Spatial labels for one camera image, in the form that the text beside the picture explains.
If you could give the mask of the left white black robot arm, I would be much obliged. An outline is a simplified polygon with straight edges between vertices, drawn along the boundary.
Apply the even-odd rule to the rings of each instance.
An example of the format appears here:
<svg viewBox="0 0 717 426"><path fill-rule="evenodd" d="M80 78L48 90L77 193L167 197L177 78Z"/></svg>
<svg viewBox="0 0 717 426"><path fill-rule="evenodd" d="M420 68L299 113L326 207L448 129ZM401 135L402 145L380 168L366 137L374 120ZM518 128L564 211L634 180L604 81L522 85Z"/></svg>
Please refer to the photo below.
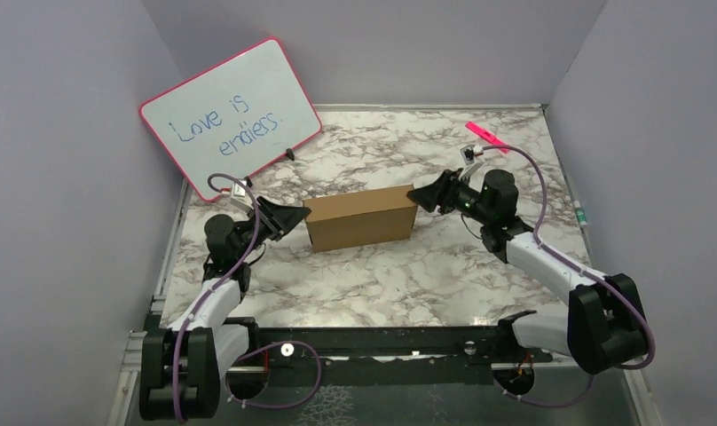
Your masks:
<svg viewBox="0 0 717 426"><path fill-rule="evenodd" d="M209 256L201 292L166 328L149 331L142 342L139 413L146 421L210 418L217 411L227 369L260 356L252 319L229 314L248 293L249 254L268 240L279 241L310 214L258 197L242 207L247 217L217 214L204 225Z"/></svg>

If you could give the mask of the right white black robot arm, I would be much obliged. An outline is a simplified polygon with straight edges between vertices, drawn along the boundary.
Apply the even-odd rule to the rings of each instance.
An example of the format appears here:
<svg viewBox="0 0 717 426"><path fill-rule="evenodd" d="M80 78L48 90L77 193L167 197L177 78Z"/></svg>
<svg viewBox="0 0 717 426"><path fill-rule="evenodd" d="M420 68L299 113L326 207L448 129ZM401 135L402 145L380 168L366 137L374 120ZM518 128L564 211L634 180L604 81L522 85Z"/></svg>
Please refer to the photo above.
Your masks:
<svg viewBox="0 0 717 426"><path fill-rule="evenodd" d="M446 170L407 196L428 212L459 212L477 221L491 254L566 304L563 314L525 311L501 319L494 349L502 359L547 350L573 358L591 375L612 367L642 368L653 360L656 343L634 281L623 273L610 276L588 268L542 240L516 213L518 190L511 173L488 171L477 191L466 172Z"/></svg>

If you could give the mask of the brown cardboard box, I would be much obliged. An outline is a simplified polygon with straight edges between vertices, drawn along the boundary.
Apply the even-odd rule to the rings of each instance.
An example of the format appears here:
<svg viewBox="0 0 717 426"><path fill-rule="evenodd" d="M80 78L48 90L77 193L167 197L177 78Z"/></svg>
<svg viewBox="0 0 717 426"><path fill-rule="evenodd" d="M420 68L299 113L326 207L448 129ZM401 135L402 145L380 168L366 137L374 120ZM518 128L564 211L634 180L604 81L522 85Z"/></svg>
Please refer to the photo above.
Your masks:
<svg viewBox="0 0 717 426"><path fill-rule="evenodd" d="M305 218L314 252L407 240L411 237L418 205L407 194L412 185L400 185L307 199Z"/></svg>

